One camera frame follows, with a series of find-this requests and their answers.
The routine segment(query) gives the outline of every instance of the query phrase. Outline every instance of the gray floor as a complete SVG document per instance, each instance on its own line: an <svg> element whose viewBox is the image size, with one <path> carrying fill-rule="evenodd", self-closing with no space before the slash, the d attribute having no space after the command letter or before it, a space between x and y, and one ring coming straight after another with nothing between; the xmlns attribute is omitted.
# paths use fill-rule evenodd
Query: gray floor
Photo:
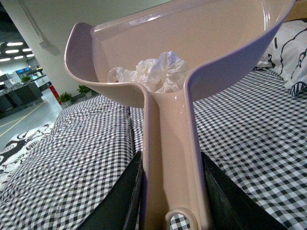
<svg viewBox="0 0 307 230"><path fill-rule="evenodd" d="M54 122L62 111L50 89L43 92L43 102L0 119L0 151L15 135Z"/></svg>

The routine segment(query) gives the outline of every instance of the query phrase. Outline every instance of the crumpled tissue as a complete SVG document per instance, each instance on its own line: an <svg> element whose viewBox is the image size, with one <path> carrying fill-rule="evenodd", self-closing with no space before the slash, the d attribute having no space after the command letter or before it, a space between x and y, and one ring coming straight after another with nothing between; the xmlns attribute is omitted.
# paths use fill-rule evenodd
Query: crumpled tissue
<svg viewBox="0 0 307 230"><path fill-rule="evenodd" d="M173 51L169 51L162 53L158 60L140 61L136 71L116 67L108 73L107 82L134 81L150 92L169 93L182 89L190 73L189 65Z"/></svg>

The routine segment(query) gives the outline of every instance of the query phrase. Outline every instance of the display counter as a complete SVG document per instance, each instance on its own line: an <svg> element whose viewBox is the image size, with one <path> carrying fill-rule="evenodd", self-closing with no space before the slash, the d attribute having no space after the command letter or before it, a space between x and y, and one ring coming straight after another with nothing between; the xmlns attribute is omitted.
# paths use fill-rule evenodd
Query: display counter
<svg viewBox="0 0 307 230"><path fill-rule="evenodd" d="M42 95L42 92L34 82L1 90L0 118L41 102Z"/></svg>

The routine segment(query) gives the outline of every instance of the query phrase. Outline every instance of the red object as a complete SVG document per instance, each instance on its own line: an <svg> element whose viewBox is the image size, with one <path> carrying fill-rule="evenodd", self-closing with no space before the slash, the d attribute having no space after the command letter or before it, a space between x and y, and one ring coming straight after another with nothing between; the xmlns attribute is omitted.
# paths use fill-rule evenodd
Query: red object
<svg viewBox="0 0 307 230"><path fill-rule="evenodd" d="M61 102L59 101L59 94L56 91L56 89L54 88L54 86L50 85L49 88L50 88L51 92L53 93L53 95L55 96L55 98L57 99L57 101L59 102L59 104L61 104Z"/></svg>

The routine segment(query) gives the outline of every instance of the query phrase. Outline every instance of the plastic dustpan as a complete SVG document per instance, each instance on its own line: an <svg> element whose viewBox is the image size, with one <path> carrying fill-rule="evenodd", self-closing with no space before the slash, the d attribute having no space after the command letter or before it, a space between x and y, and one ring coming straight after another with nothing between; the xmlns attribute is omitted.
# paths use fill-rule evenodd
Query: plastic dustpan
<svg viewBox="0 0 307 230"><path fill-rule="evenodd" d="M65 51L71 77L144 108L141 227L169 228L176 213L191 229L212 227L192 102L248 74L294 1L173 0L109 23L74 26ZM194 69L184 89L157 94L135 82L106 83L111 69L133 70L169 50Z"/></svg>

